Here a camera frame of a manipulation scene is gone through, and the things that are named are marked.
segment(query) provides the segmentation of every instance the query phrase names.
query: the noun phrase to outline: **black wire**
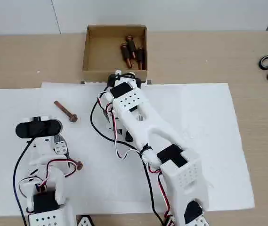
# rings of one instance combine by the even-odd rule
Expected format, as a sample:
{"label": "black wire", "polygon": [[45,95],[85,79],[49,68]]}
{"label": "black wire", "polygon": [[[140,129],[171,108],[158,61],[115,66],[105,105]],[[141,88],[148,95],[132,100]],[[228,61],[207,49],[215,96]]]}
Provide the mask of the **black wire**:
{"label": "black wire", "polygon": [[[102,136],[104,139],[107,139],[108,141],[114,142],[114,139],[111,139],[111,138],[107,137],[106,135],[104,135],[103,133],[101,133],[101,132],[96,128],[96,126],[94,125],[94,122],[93,122],[93,113],[94,113],[94,110],[95,110],[97,104],[98,104],[98,102],[96,101],[95,104],[94,104],[94,106],[93,106],[93,108],[92,108],[92,111],[91,111],[91,115],[90,115],[90,122],[91,122],[91,125],[92,125],[92,127],[94,128],[94,130],[95,130],[100,136]],[[125,145],[125,146],[127,146],[127,147],[129,147],[129,148],[131,148],[131,149],[136,149],[134,146],[132,146],[132,145],[126,143],[126,142],[120,141],[120,140],[117,140],[117,143],[122,144],[122,145]]]}
{"label": "black wire", "polygon": [[[94,122],[93,122],[93,113],[94,113],[94,110],[95,110],[95,107],[96,107],[97,103],[98,103],[98,101],[95,102],[95,104],[94,104],[94,106],[93,106],[93,108],[92,108],[92,110],[91,110],[91,115],[90,115],[90,122],[91,122],[91,125],[92,125],[92,127],[95,129],[95,131],[96,131],[100,136],[102,136],[104,139],[106,139],[106,140],[108,140],[108,141],[111,141],[111,142],[114,142],[113,139],[111,139],[111,138],[107,137],[106,135],[104,135],[103,133],[101,133],[101,132],[96,128],[96,126],[94,125]],[[126,143],[126,142],[117,140],[117,143],[122,144],[122,145],[125,145],[125,146],[127,146],[127,147],[129,147],[129,148],[131,148],[131,149],[135,149],[135,150],[137,150],[134,146],[132,146],[132,145]],[[160,223],[161,223],[162,225],[164,225],[164,222],[162,221],[161,217],[159,216],[159,214],[157,213],[157,211],[155,210],[155,207],[154,207],[154,195],[153,195],[153,189],[152,189],[152,184],[151,184],[151,181],[150,181],[148,172],[147,172],[146,165],[145,165],[145,163],[144,163],[143,161],[142,161],[142,164],[143,164],[144,172],[145,172],[146,179],[147,179],[147,183],[148,183],[148,187],[149,187],[149,193],[150,193],[150,196],[151,196],[151,203],[152,203],[152,209],[153,209],[153,212],[154,212],[154,214],[156,215],[156,217],[159,219]]]}
{"label": "black wire", "polygon": [[151,196],[151,202],[152,202],[152,209],[153,209],[153,212],[154,214],[156,215],[156,217],[159,219],[160,223],[162,225],[164,225],[164,222],[162,221],[161,217],[159,216],[159,214],[157,213],[156,209],[154,208],[154,195],[153,195],[153,189],[152,189],[152,184],[151,184],[151,180],[149,178],[149,174],[147,172],[147,167],[146,167],[146,164],[142,161],[142,164],[143,164],[143,168],[144,168],[144,172],[145,172],[145,175],[146,175],[146,179],[147,179],[147,183],[148,183],[148,187],[149,187],[149,193],[150,193],[150,196]]}
{"label": "black wire", "polygon": [[17,193],[16,193],[16,170],[17,170],[17,167],[22,159],[22,157],[24,156],[24,154],[26,153],[26,151],[28,150],[29,146],[31,145],[31,143],[34,141],[35,137],[33,137],[27,144],[27,146],[25,147],[25,149],[23,150],[23,152],[21,153],[20,157],[18,158],[18,160],[16,161],[16,166],[15,166],[15,169],[13,171],[13,192],[15,194],[15,198],[16,198],[16,202],[17,202],[17,205],[19,206],[19,209],[20,209],[20,212],[21,212],[21,215],[22,215],[22,219],[23,219],[23,222],[24,222],[24,226],[27,226],[27,223],[26,223],[26,218],[25,218],[25,215],[24,215],[24,212],[22,210],[22,206],[20,204],[20,201],[19,201],[19,198],[17,196]]}

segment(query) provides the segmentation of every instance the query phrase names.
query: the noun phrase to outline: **wooden table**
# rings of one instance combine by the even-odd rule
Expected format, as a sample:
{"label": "wooden table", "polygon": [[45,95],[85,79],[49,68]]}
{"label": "wooden table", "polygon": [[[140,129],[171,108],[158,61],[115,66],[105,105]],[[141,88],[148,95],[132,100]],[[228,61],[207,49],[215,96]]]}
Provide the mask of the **wooden table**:
{"label": "wooden table", "polygon": [[[268,225],[268,81],[258,60],[268,32],[149,32],[153,83],[228,82],[255,196],[252,210],[206,213],[209,223]],[[0,88],[36,88],[42,81],[83,80],[84,34],[0,36]],[[92,216],[97,226],[157,226],[153,214]],[[0,218],[21,226],[20,218]]]}

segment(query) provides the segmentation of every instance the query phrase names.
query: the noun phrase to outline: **white robotic arm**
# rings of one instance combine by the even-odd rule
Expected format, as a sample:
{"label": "white robotic arm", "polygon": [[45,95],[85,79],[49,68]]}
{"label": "white robotic arm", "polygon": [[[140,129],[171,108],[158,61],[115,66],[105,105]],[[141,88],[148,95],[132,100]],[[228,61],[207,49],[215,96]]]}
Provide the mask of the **white robotic arm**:
{"label": "white robotic arm", "polygon": [[[80,170],[82,163],[70,158],[61,129],[60,122],[48,117],[26,119],[16,127],[21,138],[39,134],[27,150],[31,154],[28,174],[18,183],[19,193],[26,198],[30,226],[77,225],[65,184],[66,177]],[[79,225],[92,225],[86,217],[83,221]]]}
{"label": "white robotic arm", "polygon": [[[114,87],[105,93],[112,114],[130,133],[142,160],[161,170],[177,226],[208,225],[203,212],[208,209],[208,191],[200,156],[187,148],[181,136],[150,105],[134,76],[116,74]],[[171,142],[156,154],[149,143],[155,133]]]}

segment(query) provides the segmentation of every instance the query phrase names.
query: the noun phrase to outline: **cardboard box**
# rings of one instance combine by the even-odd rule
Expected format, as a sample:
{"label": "cardboard box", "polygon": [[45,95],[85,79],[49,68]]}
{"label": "cardboard box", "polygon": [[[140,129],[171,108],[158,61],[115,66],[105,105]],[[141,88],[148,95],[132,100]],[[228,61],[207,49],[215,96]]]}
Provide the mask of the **cardboard box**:
{"label": "cardboard box", "polygon": [[[125,43],[125,37],[134,38],[136,48],[145,50],[145,70],[139,70],[135,60],[133,68],[128,69],[122,58],[120,45]],[[143,25],[89,25],[83,59],[85,81],[107,81],[110,74],[120,69],[122,73],[134,72],[136,77],[146,81],[147,77],[147,48],[146,27]]]}

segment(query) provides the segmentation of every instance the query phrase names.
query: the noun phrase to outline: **bolt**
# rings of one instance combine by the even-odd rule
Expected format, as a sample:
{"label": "bolt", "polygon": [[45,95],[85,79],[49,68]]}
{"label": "bolt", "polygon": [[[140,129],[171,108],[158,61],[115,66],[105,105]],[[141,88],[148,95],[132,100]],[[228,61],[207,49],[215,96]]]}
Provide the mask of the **bolt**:
{"label": "bolt", "polygon": [[128,43],[128,48],[129,48],[129,51],[131,53],[131,57],[133,59],[136,59],[136,46],[135,46],[135,43],[134,43],[134,38],[133,36],[131,35],[128,35],[125,37],[125,40],[126,42]]}
{"label": "bolt", "polygon": [[128,45],[126,43],[123,43],[120,46],[120,49],[121,49],[123,60],[126,62],[127,67],[132,68],[132,63],[130,61],[130,52],[128,50]]}
{"label": "bolt", "polygon": [[83,164],[82,164],[81,161],[78,161],[78,162],[76,163],[76,166],[77,166],[77,169],[78,169],[78,170],[81,170],[82,167],[83,167]]}
{"label": "bolt", "polygon": [[70,113],[64,106],[61,105],[60,102],[58,102],[57,100],[54,101],[54,104],[60,109],[62,110],[63,113],[65,113],[68,117],[69,117],[69,121],[70,122],[76,122],[78,120],[77,115],[76,114],[72,114]]}

